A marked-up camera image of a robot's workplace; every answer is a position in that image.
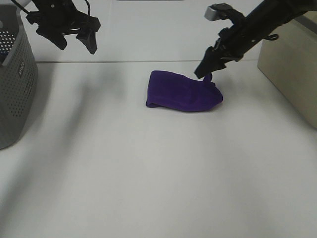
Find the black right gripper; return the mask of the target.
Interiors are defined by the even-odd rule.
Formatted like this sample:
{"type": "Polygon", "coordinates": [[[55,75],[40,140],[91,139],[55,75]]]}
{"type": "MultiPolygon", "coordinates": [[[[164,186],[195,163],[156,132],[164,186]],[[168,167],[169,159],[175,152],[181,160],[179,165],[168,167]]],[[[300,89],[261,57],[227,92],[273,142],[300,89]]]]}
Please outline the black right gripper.
{"type": "Polygon", "coordinates": [[[274,22],[256,12],[247,16],[239,12],[219,12],[217,19],[229,19],[232,26],[222,29],[215,46],[206,49],[194,71],[198,79],[226,68],[228,62],[239,61],[248,50],[275,29],[274,22]]]}

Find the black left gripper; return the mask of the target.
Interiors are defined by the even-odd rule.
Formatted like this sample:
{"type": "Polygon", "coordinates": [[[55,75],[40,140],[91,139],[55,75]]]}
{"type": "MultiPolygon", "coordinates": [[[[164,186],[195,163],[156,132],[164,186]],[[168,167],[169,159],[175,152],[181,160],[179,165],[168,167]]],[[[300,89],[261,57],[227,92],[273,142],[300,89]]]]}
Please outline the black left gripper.
{"type": "Polygon", "coordinates": [[[90,4],[85,1],[88,12],[79,11],[71,0],[35,0],[36,11],[27,14],[30,24],[38,25],[37,33],[64,50],[67,41],[64,36],[75,35],[94,55],[97,51],[96,32],[101,27],[97,17],[90,15],[90,4]]]}

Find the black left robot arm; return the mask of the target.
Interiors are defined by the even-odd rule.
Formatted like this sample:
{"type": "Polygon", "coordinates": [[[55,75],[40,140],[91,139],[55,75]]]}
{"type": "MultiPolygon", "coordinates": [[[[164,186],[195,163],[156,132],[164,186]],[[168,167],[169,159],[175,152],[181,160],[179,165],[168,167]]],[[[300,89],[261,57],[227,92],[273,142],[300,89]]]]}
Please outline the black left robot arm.
{"type": "Polygon", "coordinates": [[[37,24],[37,34],[51,41],[59,49],[67,46],[66,35],[75,35],[91,54],[97,51],[96,32],[100,21],[91,16],[88,1],[87,12],[79,11],[71,0],[35,0],[36,11],[27,14],[30,24],[37,24]]]}

